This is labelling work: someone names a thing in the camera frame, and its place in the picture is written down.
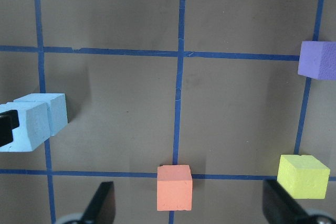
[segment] gray floor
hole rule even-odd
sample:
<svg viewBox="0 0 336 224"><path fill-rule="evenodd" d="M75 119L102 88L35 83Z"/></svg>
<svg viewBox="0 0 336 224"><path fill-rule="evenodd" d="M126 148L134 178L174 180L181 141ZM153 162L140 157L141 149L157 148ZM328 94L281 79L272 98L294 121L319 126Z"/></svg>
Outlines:
<svg viewBox="0 0 336 224"><path fill-rule="evenodd" d="M185 50L299 55L318 0L186 0ZM37 46L34 0L0 0L0 45ZM336 41L336 0L320 40ZM44 45L178 48L179 0L41 0ZM50 139L53 170L155 173L171 164L177 58L45 54L47 92L67 95L69 124ZM179 163L193 174L276 175L292 154L305 78L297 61L185 58ZM36 52L0 52L0 103L39 91ZM336 82L312 81L301 154L336 176ZM0 169L45 169L45 150L0 153ZM115 224L162 223L155 178L55 176L57 218L84 210L114 180ZM50 223L46 176L0 174L1 223ZM266 223L260 180L195 179L193 210L174 223ZM300 200L336 216L326 199Z"/></svg>

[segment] yellow cube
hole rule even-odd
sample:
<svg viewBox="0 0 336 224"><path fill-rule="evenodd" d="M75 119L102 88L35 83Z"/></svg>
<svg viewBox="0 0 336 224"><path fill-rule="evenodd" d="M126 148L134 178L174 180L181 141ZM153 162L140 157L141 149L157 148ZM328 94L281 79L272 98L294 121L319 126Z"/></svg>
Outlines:
<svg viewBox="0 0 336 224"><path fill-rule="evenodd" d="M310 155L281 155L278 182L294 199L324 199L330 169Z"/></svg>

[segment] horizontal blue line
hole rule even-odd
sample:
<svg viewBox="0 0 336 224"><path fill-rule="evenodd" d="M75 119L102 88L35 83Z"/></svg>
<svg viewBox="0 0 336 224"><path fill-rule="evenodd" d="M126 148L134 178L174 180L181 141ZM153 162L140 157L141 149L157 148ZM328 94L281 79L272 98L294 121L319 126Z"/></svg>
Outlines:
<svg viewBox="0 0 336 224"><path fill-rule="evenodd" d="M277 176L258 175L221 175L221 174L192 174L194 179L232 179L232 180L264 180L277 179Z"/></svg>
<svg viewBox="0 0 336 224"><path fill-rule="evenodd" d="M0 174L47 175L46 170L0 169Z"/></svg>
<svg viewBox="0 0 336 224"><path fill-rule="evenodd" d="M81 171L53 171L58 176L90 176L90 177L130 177L130 178L156 178L156 173L124 173L124 172L81 172Z"/></svg>
<svg viewBox="0 0 336 224"><path fill-rule="evenodd" d="M37 47L0 46L2 52L38 52Z"/></svg>
<svg viewBox="0 0 336 224"><path fill-rule="evenodd" d="M177 51L127 50L127 49L104 49L104 48L73 49L71 47L44 47L44 52L58 52L63 54L66 53L66 54L93 54L93 55L177 57Z"/></svg>
<svg viewBox="0 0 336 224"><path fill-rule="evenodd" d="M298 55L266 55L266 54L240 54L236 52L185 52L185 57L202 57L216 59L246 59L246 60L284 60L299 61Z"/></svg>

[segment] block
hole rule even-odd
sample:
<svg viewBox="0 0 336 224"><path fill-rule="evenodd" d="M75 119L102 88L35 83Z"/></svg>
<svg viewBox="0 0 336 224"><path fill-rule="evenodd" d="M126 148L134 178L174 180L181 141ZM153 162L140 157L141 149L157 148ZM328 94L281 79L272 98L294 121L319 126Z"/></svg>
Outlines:
<svg viewBox="0 0 336 224"><path fill-rule="evenodd" d="M68 124L65 94L28 94L14 102L45 102L48 106L48 118L51 136L55 136Z"/></svg>
<svg viewBox="0 0 336 224"><path fill-rule="evenodd" d="M13 129L13 141L0 152L31 152L50 138L45 102L9 102L0 105L0 113L17 110L20 126Z"/></svg>
<svg viewBox="0 0 336 224"><path fill-rule="evenodd" d="M336 42L303 41L298 74L318 80L336 80Z"/></svg>
<svg viewBox="0 0 336 224"><path fill-rule="evenodd" d="M163 165L157 168L157 210L190 211L193 180L188 165Z"/></svg>
<svg viewBox="0 0 336 224"><path fill-rule="evenodd" d="M330 169L310 155L281 155L278 182L294 199L324 199Z"/></svg>

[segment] blue grid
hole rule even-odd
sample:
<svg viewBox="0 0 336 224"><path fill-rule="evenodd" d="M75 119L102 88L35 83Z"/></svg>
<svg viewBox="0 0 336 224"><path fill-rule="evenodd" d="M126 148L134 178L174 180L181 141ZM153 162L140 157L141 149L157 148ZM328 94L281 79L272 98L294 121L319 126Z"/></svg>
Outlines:
<svg viewBox="0 0 336 224"><path fill-rule="evenodd" d="M44 74L44 54L54 52L60 54L96 54L96 55L131 55L131 56L155 56L155 57L176 57L177 74L176 74L176 94L175 94L175 121L174 121L174 142L173 142L173 164L178 164L178 145L180 141L180 118L181 118L181 98L182 98L182 76L183 60L186 57L203 57L203 58L220 58L220 59L252 59L252 60L282 60L298 61L297 55L269 55L269 54L240 54L227 52L197 52L184 51L184 17L185 1L180 0L179 22L178 22L178 51L160 51L160 50L127 50L127 49L101 49L101 48L81 48L72 49L70 47L44 47L42 22L41 22L41 0L35 0L35 17L37 47L22 46L0 46L0 51L11 52L34 52L38 53L38 73L40 93L46 92L45 74ZM318 0L316 20L312 40L317 41L322 18L324 0ZM308 105L308 97L311 85L311 78L306 79L305 91L302 98L300 120L295 142L294 153L298 154L302 138L304 120ZM21 174L21 175L45 175L48 179L48 194L50 205L51 223L56 221L55 200L53 176L90 176L90 177L132 177L132 178L156 178L156 173L129 173L129 172L79 172L79 171L53 171L51 163L50 142L45 142L46 170L25 170L25 169L0 169L0 174ZM276 176L256 176L256 175L224 175L224 174L192 174L193 179L231 179L231 180L264 180L276 179ZM336 176L330 177L329 181L336 182ZM174 211L169 213L169 224L174 223Z"/></svg>

